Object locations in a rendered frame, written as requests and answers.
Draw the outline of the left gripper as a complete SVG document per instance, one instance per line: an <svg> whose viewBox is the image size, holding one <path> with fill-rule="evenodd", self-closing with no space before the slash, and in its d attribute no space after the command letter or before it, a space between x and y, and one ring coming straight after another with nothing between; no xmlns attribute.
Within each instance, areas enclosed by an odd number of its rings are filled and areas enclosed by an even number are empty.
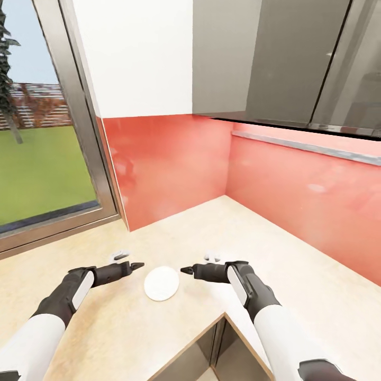
<svg viewBox="0 0 381 381"><path fill-rule="evenodd" d="M106 283L114 282L120 280L123 277L129 276L134 270L137 270L144 266L144 262L133 262L130 264L129 261L107 265L106 270L108 273Z"/></svg>

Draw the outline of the saucer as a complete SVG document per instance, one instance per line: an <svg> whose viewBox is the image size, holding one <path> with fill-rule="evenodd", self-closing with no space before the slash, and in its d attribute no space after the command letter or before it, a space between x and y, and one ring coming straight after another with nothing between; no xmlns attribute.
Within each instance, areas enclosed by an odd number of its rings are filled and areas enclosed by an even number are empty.
<svg viewBox="0 0 381 381"><path fill-rule="evenodd" d="M152 270L144 282L146 294L155 301L172 297L179 286L179 276L170 267L162 266Z"/></svg>

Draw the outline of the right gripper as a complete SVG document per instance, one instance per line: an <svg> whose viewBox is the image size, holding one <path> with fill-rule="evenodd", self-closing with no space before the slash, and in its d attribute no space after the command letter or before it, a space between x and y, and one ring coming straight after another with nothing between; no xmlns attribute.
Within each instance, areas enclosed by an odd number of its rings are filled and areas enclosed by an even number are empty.
<svg viewBox="0 0 381 381"><path fill-rule="evenodd" d="M202 279L206 282L217 282L216 278L216 267L220 264L198 264L195 263L192 267L184 267L181 268L180 271L189 274L194 275L195 279Z"/></svg>

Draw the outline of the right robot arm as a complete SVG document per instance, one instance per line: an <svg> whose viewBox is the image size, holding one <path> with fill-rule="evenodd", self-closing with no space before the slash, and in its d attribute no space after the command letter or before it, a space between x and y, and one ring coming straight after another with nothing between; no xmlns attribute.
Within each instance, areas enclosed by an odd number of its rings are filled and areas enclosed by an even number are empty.
<svg viewBox="0 0 381 381"><path fill-rule="evenodd" d="M206 282L231 284L258 333L276 381L356 381L307 335L255 274L249 262L221 261L208 251L205 263L180 271Z"/></svg>

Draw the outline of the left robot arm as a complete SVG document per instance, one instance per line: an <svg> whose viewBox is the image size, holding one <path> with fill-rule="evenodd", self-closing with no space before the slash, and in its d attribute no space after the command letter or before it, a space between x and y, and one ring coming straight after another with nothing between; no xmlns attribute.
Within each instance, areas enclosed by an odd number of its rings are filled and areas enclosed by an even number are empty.
<svg viewBox="0 0 381 381"><path fill-rule="evenodd" d="M110 254L107 266L68 271L61 284L0 349L0 381L42 381L70 319L90 288L120 280L144 266L144 262L120 263L130 254L128 249L120 249Z"/></svg>

